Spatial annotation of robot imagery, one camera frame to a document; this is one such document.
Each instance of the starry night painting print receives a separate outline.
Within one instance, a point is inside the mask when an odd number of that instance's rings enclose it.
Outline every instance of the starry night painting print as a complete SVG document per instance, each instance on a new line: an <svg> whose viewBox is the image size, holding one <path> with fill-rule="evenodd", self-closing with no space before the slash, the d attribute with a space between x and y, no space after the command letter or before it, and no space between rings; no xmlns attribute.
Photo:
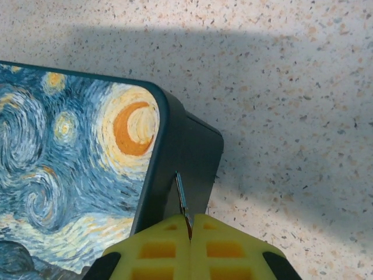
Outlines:
<svg viewBox="0 0 373 280"><path fill-rule="evenodd" d="M159 122L142 87L0 65L0 279L82 279L128 237Z"/></svg>

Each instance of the yellow halo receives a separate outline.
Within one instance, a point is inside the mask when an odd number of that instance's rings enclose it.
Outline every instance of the yellow halo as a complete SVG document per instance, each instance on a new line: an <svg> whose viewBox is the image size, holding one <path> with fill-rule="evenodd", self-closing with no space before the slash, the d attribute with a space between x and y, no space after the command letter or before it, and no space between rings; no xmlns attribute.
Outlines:
<svg viewBox="0 0 373 280"><path fill-rule="evenodd" d="M46 94L53 95L65 89L66 76L60 73L47 72L41 85Z"/></svg>
<svg viewBox="0 0 373 280"><path fill-rule="evenodd" d="M114 84L98 114L97 140L101 163L117 174L143 179L159 129L153 95L138 86Z"/></svg>
<svg viewBox="0 0 373 280"><path fill-rule="evenodd" d="M55 121L54 138L61 144L68 144L75 140L78 119L68 111L61 112Z"/></svg>

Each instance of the orange crescent moon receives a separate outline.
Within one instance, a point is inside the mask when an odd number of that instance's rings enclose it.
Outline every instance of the orange crescent moon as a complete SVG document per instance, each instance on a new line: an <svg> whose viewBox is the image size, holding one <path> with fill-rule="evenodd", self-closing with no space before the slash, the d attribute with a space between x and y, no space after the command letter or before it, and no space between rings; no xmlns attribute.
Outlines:
<svg viewBox="0 0 373 280"><path fill-rule="evenodd" d="M124 108L114 120L114 136L122 153L132 156L142 156L152 143L153 137L147 143L136 143L131 139L127 129L128 119L137 109L148 107L147 102L135 102Z"/></svg>

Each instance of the terrazzo surface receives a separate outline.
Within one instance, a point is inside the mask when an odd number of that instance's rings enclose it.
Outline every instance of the terrazzo surface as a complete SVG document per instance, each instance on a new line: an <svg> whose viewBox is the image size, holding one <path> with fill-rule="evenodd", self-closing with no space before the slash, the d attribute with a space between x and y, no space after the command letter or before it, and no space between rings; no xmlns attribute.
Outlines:
<svg viewBox="0 0 373 280"><path fill-rule="evenodd" d="M152 81L218 128L208 213L373 279L373 2L2 1L0 59Z"/></svg>

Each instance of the dark green box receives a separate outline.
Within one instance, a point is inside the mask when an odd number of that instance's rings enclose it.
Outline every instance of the dark green box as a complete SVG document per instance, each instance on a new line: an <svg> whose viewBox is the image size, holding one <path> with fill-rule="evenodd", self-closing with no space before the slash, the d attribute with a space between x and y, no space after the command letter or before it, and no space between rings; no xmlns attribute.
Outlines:
<svg viewBox="0 0 373 280"><path fill-rule="evenodd" d="M158 86L0 62L0 278L81 279L103 250L205 212L220 133Z"/></svg>

